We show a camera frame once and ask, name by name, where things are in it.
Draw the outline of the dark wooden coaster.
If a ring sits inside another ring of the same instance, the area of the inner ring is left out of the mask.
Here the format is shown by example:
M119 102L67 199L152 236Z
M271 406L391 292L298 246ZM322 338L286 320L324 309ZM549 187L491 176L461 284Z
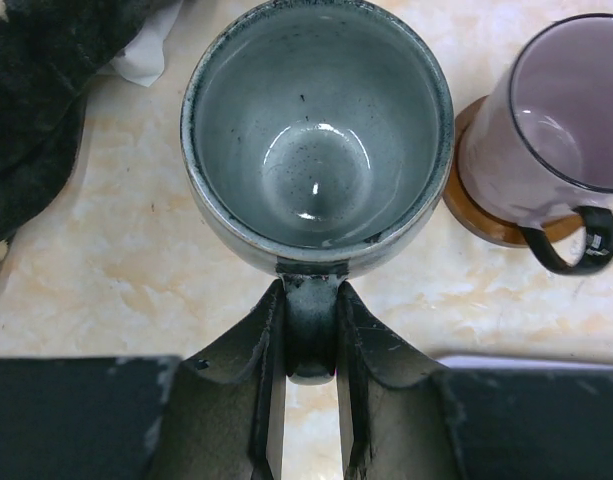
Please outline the dark wooden coaster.
M522 227L557 242L582 226L573 210L588 199L529 151L506 94L469 105L457 116L456 127L459 138L444 199L473 233L495 244L525 247Z

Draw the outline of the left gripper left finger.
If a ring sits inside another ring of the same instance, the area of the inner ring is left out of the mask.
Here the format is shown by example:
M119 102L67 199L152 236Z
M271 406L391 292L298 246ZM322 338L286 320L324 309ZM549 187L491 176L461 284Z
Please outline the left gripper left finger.
M241 321L181 362L149 478L280 478L284 313L275 280Z

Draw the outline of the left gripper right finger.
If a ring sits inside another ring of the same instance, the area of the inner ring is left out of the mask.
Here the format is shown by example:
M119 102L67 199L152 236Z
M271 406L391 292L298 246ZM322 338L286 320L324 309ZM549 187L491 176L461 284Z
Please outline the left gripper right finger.
M378 320L349 283L339 289L337 321L344 478L459 478L432 377L442 365Z

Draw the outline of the purple glass mug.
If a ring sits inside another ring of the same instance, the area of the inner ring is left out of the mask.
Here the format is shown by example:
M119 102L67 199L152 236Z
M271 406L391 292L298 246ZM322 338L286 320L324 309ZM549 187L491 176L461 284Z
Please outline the purple glass mug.
M457 168L468 197L519 230L564 276L613 261L613 14L538 32L466 128Z

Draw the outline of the grey green mug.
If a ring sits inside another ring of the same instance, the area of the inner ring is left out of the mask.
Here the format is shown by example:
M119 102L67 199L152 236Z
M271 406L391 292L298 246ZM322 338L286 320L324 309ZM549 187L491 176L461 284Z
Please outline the grey green mug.
M455 143L447 80L406 23L367 1L268 1L228 25L187 85L195 201L286 294L285 371L335 374L342 283L425 226Z

